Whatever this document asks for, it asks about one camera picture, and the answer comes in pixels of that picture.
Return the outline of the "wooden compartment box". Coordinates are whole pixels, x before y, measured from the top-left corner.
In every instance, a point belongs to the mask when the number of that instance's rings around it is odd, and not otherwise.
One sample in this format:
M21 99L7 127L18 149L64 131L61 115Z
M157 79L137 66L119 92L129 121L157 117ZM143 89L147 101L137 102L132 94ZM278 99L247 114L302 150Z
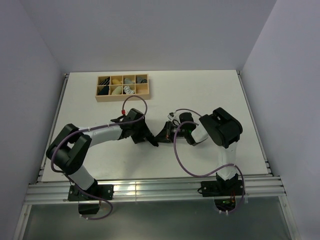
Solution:
M97 77L95 99L97 102L119 102L137 95L144 100L151 98L150 81L147 73L105 75Z

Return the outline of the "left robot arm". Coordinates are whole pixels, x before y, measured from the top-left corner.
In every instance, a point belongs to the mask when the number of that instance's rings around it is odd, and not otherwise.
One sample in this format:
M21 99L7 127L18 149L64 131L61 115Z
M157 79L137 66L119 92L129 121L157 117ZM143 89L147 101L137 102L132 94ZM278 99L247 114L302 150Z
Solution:
M87 152L92 146L128 137L132 138L135 144L148 141L155 147L159 146L144 118L136 122L112 119L105 126L83 129L69 123L50 144L46 157L80 188L79 194L86 200L101 198L103 190L84 167Z

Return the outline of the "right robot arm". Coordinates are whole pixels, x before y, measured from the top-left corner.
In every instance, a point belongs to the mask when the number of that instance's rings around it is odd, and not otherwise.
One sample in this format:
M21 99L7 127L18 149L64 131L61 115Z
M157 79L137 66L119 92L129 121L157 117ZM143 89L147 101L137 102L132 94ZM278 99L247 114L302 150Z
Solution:
M241 195L244 183L239 180L241 173L236 168L237 144L243 133L240 122L221 107L203 116L194 110L180 108L169 113L168 119L155 137L158 143L175 144L177 138L184 138L189 145L196 146L211 138L218 147L216 180L203 181L200 194L203 197Z

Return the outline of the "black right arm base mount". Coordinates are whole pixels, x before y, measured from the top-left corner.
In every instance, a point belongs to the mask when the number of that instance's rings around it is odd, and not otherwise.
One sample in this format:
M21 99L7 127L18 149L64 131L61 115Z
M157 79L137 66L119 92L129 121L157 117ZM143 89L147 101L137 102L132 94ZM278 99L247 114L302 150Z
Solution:
M243 183L241 180L214 180L202 181L197 190L203 197L232 197L243 194Z

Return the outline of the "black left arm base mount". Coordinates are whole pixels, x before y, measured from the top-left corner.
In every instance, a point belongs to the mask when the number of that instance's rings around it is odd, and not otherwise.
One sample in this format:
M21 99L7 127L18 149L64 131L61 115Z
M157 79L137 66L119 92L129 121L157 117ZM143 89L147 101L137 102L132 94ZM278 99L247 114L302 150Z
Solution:
M112 200L114 194L114 186L112 184L98 184L91 192L84 191L77 185L72 185L69 188L67 200L69 202L83 201L102 201Z

